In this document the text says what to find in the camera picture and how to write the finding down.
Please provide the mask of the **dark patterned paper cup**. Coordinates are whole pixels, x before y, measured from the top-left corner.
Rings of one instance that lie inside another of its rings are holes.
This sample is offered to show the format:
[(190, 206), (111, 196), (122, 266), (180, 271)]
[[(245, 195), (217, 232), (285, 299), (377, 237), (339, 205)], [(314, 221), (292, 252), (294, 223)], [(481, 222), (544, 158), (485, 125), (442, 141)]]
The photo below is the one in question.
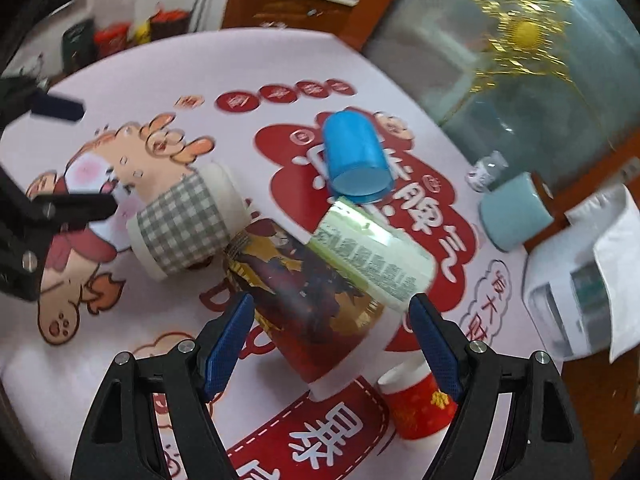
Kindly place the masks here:
[(372, 365), (400, 324), (397, 312), (271, 219), (238, 233), (224, 250), (224, 268), (252, 295), (258, 323), (317, 401)]

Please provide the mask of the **red paper cup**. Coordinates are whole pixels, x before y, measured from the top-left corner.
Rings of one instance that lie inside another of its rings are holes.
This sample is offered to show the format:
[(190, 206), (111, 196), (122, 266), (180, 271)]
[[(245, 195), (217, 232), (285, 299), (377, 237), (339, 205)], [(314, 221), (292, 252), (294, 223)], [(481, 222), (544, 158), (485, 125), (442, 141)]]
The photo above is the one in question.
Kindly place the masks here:
[(422, 354), (388, 370), (376, 385), (398, 436), (406, 442), (438, 436), (456, 414), (456, 402), (440, 390)]

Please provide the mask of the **grey checked paper cup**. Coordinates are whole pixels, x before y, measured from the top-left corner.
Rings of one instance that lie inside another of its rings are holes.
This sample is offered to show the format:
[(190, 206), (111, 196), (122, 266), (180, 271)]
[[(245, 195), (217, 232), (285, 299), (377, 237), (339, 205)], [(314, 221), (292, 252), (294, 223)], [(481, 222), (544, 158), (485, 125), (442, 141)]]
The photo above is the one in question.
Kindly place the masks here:
[(250, 212), (229, 171), (201, 166), (127, 222), (130, 247), (157, 281), (216, 256), (250, 224)]

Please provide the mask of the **green white paper cup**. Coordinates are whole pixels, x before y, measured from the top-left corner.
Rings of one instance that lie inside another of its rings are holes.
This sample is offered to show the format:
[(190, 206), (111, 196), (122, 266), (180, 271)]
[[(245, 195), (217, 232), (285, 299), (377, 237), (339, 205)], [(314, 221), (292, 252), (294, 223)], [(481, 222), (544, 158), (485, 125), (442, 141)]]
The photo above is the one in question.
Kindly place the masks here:
[(406, 232), (386, 226), (340, 198), (321, 219), (308, 246), (380, 304), (404, 313), (411, 298), (428, 292), (434, 256)]

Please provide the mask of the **blue plastic cup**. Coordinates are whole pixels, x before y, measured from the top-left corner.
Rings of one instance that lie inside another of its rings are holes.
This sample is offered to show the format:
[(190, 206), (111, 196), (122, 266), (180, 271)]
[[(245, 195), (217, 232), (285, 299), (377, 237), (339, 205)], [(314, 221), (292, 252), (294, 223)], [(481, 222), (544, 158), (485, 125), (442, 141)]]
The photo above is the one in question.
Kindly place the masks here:
[(354, 110), (331, 114), (322, 126), (322, 141), (334, 196), (366, 204), (380, 200), (392, 190), (394, 178), (369, 118)]

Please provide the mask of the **pink printed tablecloth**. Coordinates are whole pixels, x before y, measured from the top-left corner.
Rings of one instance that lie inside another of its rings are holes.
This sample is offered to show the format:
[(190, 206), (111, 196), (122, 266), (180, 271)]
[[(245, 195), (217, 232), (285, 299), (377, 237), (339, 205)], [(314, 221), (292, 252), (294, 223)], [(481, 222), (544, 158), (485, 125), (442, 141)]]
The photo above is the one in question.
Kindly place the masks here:
[[(154, 280), (130, 248), (127, 221), (210, 162), (229, 171), (255, 221), (306, 244), (332, 204), (322, 126), (370, 119), (394, 178), (368, 213), (407, 232), (437, 266), (435, 306), (498, 352), (541, 346), (522, 301), (523, 249), (486, 237), (469, 162), (377, 68), (320, 32), (204, 32), (97, 62), (58, 92), (86, 114), (69, 124), (26, 115), (2, 136), (1, 162), (29, 195), (106, 191), (114, 218), (53, 245), (41, 298), (1, 301), (1, 383), (16, 431), (50, 479), (66, 479), (115, 354), (155, 356), (221, 315), (231, 287), (219, 261)], [(317, 401), (256, 320), (209, 414), (244, 479), (417, 479), (446, 429), (398, 436), (376, 382), (420, 354), (405, 318), (373, 364)]]

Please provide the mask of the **white countertop appliance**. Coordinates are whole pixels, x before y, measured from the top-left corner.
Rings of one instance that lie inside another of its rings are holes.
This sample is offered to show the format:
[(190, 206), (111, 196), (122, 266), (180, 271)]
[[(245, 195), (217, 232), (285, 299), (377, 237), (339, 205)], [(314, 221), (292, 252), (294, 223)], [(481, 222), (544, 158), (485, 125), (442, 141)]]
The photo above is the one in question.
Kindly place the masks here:
[(523, 300), (547, 351), (573, 361), (606, 350), (611, 342), (608, 294), (594, 262), (596, 234), (570, 226), (529, 255)]

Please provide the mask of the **light blue ceramic canister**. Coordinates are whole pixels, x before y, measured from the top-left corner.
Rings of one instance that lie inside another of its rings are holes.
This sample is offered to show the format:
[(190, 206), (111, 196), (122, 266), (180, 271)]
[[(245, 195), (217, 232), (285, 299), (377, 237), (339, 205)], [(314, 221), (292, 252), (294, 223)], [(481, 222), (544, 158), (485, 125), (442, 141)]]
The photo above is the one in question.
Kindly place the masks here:
[(523, 172), (486, 194), (478, 213), (491, 243), (510, 252), (552, 225), (553, 197), (538, 174)]

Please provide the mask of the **white quilted cloth cover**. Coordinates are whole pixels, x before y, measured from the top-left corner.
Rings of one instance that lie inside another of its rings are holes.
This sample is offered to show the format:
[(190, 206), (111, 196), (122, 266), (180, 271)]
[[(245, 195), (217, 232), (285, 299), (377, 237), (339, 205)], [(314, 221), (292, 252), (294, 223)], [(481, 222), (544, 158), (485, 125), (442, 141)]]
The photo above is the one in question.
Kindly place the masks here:
[(571, 226), (596, 234), (592, 253), (608, 294), (613, 362), (639, 344), (639, 209), (619, 183), (592, 194), (565, 217)]

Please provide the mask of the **small white pill bottle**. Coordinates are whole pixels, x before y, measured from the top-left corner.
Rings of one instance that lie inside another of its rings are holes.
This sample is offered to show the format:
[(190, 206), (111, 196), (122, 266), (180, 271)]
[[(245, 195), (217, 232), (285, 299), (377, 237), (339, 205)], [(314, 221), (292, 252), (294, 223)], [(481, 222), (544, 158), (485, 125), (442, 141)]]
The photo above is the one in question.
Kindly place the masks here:
[(466, 174), (465, 181), (473, 191), (484, 193), (508, 167), (509, 164), (503, 154), (492, 151), (475, 163)]

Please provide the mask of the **frosted glass sliding door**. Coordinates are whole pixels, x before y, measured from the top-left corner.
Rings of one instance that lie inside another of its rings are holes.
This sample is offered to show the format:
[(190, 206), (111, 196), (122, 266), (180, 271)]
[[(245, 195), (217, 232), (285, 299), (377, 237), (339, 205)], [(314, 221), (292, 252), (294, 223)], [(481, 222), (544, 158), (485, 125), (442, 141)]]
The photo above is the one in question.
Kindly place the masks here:
[(639, 127), (639, 32), (617, 0), (395, 0), (364, 55), (470, 162), (565, 188)]

